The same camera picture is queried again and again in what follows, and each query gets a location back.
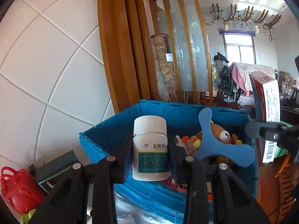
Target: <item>white pill bottle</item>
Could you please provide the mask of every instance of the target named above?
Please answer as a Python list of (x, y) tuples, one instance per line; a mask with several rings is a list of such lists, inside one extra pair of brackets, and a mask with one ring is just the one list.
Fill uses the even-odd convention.
[(133, 178), (141, 181), (165, 180), (168, 171), (166, 120), (146, 115), (135, 119), (133, 138)]

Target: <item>tiled wall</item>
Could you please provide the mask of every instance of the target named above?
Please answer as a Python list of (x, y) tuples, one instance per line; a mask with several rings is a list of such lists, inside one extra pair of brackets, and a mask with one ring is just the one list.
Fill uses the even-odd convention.
[(97, 0), (15, 0), (0, 23), (0, 168), (71, 149), (114, 115)]

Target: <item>green label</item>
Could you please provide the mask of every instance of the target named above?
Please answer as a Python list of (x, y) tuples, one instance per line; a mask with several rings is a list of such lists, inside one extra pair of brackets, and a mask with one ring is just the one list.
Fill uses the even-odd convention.
[(139, 152), (139, 173), (165, 173), (168, 172), (167, 152)]

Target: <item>screw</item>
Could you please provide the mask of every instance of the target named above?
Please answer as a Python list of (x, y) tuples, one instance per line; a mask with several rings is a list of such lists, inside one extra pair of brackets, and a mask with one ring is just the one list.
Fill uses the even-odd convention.
[(192, 157), (192, 156), (186, 156), (185, 160), (186, 161), (194, 161), (194, 157)]
[(110, 155), (106, 159), (107, 159), (107, 161), (114, 161), (116, 158), (115, 158), (115, 156)]
[(226, 170), (227, 169), (227, 165), (225, 163), (220, 163), (219, 164), (220, 169), (222, 170)]
[(80, 167), (81, 167), (81, 164), (78, 162), (73, 165), (73, 169), (79, 169)]

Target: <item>blue crate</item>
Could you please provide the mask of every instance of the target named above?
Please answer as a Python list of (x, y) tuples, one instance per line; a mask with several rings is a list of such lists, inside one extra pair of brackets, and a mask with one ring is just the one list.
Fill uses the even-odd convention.
[[(201, 131), (198, 114), (203, 105), (185, 105), (159, 101), (141, 100), (140, 103), (120, 112), (83, 133), (79, 134), (80, 143), (93, 163), (113, 153), (116, 146), (124, 143), (127, 133), (133, 132), (134, 120), (144, 115), (157, 115), (166, 119), (167, 133), (192, 136)], [(256, 197), (258, 186), (258, 160), (255, 141), (245, 135), (245, 124), (250, 120), (246, 110), (211, 107), (212, 120), (228, 130), (237, 129), (237, 136), (245, 144), (251, 145), (256, 152), (255, 161), (246, 168), (235, 166), (237, 176)], [(124, 185), (115, 184), (114, 188), (148, 212), (155, 213), (173, 223), (182, 224), (186, 194), (157, 182), (142, 182), (129, 178)], [(213, 205), (209, 203), (209, 220), (213, 223)]]

